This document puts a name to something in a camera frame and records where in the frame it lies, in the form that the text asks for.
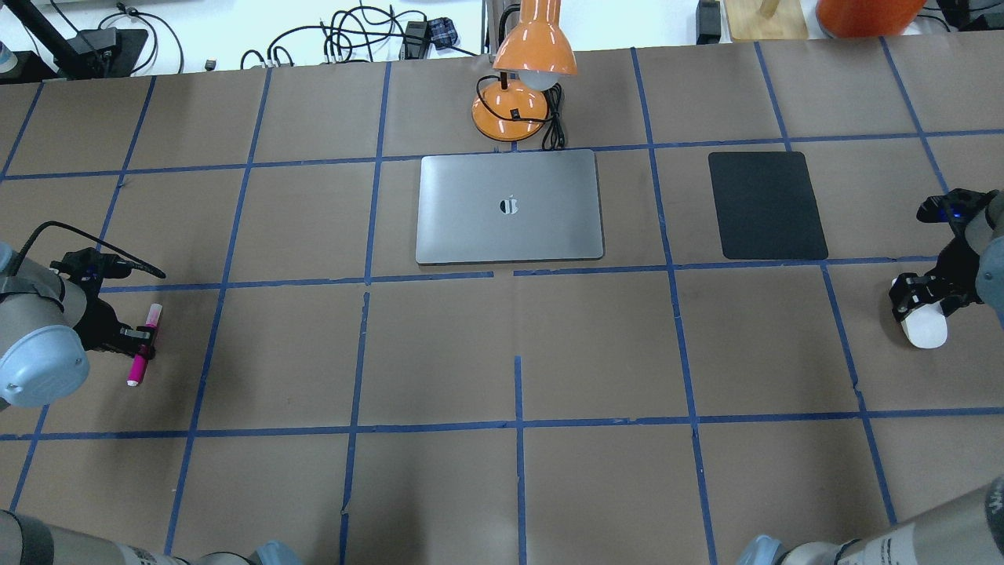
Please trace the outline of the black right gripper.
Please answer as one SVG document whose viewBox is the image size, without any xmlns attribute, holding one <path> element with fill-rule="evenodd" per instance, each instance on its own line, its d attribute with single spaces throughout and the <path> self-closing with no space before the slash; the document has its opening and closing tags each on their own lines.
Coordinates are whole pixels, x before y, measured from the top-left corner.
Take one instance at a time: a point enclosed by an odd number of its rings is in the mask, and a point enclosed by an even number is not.
<svg viewBox="0 0 1004 565">
<path fill-rule="evenodd" d="M 944 292 L 939 308 L 944 317 L 950 317 L 969 304 L 984 303 L 976 290 L 979 267 L 980 255 L 965 239 L 952 239 L 939 253 L 935 268 L 929 271 L 929 275 L 942 280 L 940 287 Z M 933 293 L 929 288 L 931 276 L 904 272 L 890 283 L 890 311 L 898 323 L 906 321 L 911 312 L 933 304 Z"/>
</svg>

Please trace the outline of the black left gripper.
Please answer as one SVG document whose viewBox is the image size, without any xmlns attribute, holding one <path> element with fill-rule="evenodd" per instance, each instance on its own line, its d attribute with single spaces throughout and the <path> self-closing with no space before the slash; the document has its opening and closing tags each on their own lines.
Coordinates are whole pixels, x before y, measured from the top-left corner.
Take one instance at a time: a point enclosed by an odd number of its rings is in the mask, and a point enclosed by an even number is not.
<svg viewBox="0 0 1004 565">
<path fill-rule="evenodd" d="M 87 301 L 85 314 L 78 321 L 78 337 L 85 351 L 114 352 L 144 360 L 155 357 L 154 344 L 129 344 L 129 341 L 153 342 L 155 327 L 129 328 L 118 321 L 114 308 L 100 297 Z"/>
</svg>

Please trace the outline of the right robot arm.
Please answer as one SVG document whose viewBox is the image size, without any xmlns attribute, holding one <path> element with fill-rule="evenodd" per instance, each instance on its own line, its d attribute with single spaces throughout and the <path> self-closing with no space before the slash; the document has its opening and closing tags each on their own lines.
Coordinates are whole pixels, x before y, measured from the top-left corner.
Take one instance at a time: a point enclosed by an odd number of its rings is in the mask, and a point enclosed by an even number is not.
<svg viewBox="0 0 1004 565">
<path fill-rule="evenodd" d="M 922 223 L 948 223 L 953 239 L 926 273 L 904 272 L 890 283 L 890 311 L 901 326 L 919 312 L 944 318 L 972 304 L 1002 312 L 1002 193 L 965 204 L 949 196 L 929 197 L 917 211 Z"/>
</svg>

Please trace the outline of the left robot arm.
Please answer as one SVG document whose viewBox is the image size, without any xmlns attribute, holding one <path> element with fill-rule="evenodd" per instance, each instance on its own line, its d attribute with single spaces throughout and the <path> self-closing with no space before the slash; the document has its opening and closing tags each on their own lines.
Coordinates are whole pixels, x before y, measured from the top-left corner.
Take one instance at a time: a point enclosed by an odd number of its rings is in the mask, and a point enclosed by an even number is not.
<svg viewBox="0 0 1004 565">
<path fill-rule="evenodd" d="M 2 244 L 2 408 L 40 407 L 75 392 L 90 372 L 89 352 L 132 358 L 126 383 L 139 386 L 155 357 L 161 304 L 129 326 L 101 300 L 105 279 L 124 279 L 140 264 L 85 248 L 43 267 Z"/>
</svg>

